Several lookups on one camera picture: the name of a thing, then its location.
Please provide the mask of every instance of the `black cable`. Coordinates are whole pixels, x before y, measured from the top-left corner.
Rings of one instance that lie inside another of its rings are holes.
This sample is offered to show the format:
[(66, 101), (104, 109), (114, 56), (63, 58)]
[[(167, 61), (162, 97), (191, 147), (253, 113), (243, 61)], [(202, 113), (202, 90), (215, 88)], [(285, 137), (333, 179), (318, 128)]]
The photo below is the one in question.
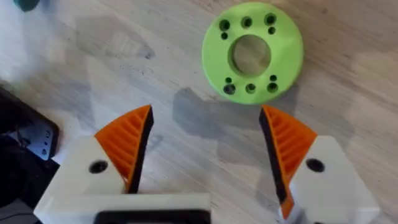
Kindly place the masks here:
[(7, 217), (0, 218), (0, 222), (4, 221), (4, 220), (7, 220), (9, 218), (12, 218), (12, 217), (25, 216), (25, 215), (33, 215), (33, 213), (17, 213), (17, 214), (9, 215)]

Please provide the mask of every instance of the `black screw hole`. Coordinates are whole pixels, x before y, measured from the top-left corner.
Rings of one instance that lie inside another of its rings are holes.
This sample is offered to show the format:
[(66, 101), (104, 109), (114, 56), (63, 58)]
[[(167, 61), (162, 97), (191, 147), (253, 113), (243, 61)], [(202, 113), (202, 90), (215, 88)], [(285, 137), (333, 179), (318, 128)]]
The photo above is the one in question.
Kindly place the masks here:
[(242, 19), (242, 27), (243, 28), (249, 28), (253, 24), (253, 21), (251, 20), (250, 17), (246, 16)]
[(247, 93), (254, 93), (254, 90), (256, 90), (256, 86), (252, 83), (246, 85), (246, 91)]
[(95, 161), (90, 165), (88, 169), (92, 174), (99, 174), (108, 168), (108, 162), (99, 160)]
[(266, 18), (264, 19), (264, 22), (266, 25), (271, 26), (276, 22), (276, 16), (272, 13), (266, 15)]
[(228, 34), (227, 33), (222, 33), (221, 34), (221, 38), (223, 39), (223, 40), (226, 40), (227, 38), (228, 38)]
[(224, 93), (228, 95), (232, 95), (235, 93), (235, 85), (234, 84), (228, 84), (224, 86)]
[(272, 82), (274, 82), (274, 81), (276, 81), (276, 75), (271, 75), (270, 77), (269, 77), (269, 80), (270, 81), (272, 81)]
[(314, 172), (323, 172), (325, 170), (325, 165), (323, 165), (323, 162), (318, 159), (307, 159), (305, 163), (307, 164), (307, 167)]
[(223, 19), (223, 20), (220, 22), (220, 30), (221, 30), (221, 31), (226, 31), (226, 30), (228, 30), (230, 26), (231, 26), (231, 24), (229, 24), (229, 21), (226, 20), (226, 19)]
[(270, 27), (270, 28), (268, 28), (268, 33), (269, 33), (270, 35), (275, 34), (275, 31), (276, 31), (275, 27)]
[(276, 83), (270, 83), (267, 86), (267, 91), (270, 93), (275, 93), (278, 90), (278, 85)]

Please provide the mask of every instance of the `wooden table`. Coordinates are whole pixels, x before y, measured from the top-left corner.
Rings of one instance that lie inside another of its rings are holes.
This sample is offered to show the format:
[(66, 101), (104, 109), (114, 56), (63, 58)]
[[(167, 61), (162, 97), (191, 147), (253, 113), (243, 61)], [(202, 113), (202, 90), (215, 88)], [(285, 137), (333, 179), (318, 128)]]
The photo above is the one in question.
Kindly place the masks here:
[[(145, 104), (155, 125), (140, 191), (211, 192), (215, 223), (278, 207), (259, 106), (225, 101), (201, 68), (212, 19), (239, 0), (0, 1), (0, 78), (63, 130), (60, 148)], [(272, 1), (299, 26), (297, 84), (271, 104), (337, 138), (398, 222), (398, 1)]]

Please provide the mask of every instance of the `green disc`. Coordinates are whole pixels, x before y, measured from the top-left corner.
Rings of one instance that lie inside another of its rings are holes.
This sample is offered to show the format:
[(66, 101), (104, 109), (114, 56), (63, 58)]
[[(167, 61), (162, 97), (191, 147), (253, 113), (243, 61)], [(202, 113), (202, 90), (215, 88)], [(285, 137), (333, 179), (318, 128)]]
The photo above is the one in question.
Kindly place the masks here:
[[(247, 75), (235, 66), (233, 47), (245, 35), (259, 37), (269, 46), (271, 59), (260, 74)], [(303, 40), (285, 12), (270, 4), (243, 3), (212, 22), (203, 41), (202, 63), (219, 94), (236, 103), (264, 103), (293, 85), (303, 63)]]

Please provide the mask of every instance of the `orange fin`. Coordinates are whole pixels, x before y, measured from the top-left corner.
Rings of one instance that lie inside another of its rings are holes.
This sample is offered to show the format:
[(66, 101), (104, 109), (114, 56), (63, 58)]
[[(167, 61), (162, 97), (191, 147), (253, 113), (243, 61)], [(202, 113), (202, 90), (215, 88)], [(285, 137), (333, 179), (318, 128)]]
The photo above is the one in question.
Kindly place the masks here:
[(259, 122), (266, 138), (277, 196), (285, 219), (294, 206), (290, 180), (317, 134), (291, 115), (262, 106)]
[(147, 105), (122, 115), (95, 134), (125, 180), (126, 193), (138, 192), (145, 149), (153, 124), (152, 107)]

